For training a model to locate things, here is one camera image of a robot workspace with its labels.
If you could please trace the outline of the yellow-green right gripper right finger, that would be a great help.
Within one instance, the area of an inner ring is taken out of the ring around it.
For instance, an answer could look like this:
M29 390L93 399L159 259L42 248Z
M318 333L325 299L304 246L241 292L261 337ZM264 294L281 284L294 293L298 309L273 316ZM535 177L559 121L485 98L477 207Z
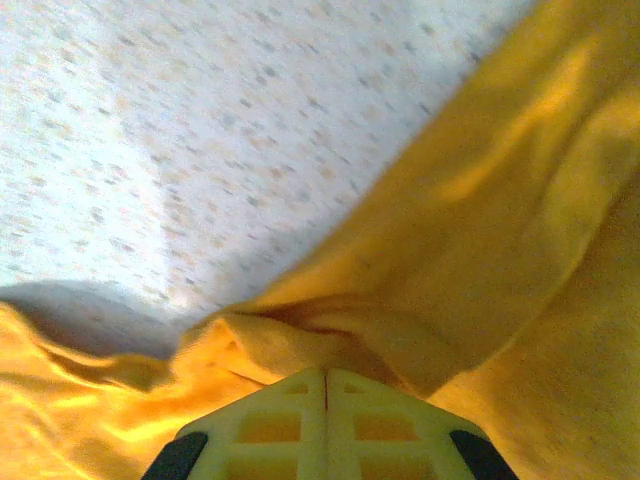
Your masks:
M519 480L474 423L366 377L327 377L328 480Z

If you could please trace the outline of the yellow-green right gripper left finger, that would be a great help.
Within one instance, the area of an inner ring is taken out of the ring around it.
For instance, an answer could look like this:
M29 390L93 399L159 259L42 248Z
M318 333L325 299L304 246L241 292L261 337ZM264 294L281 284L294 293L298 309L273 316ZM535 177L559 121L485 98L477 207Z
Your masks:
M326 480L326 381L302 370L182 427L142 480Z

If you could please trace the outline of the yellow t-shirt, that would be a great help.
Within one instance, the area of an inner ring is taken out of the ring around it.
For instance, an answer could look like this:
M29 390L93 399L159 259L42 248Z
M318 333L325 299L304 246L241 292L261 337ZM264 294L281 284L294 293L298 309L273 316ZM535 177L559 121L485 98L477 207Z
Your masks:
M0 303L0 480L138 480L185 423L342 367L483 427L520 480L640 480L640 0L545 0L351 216L169 360Z

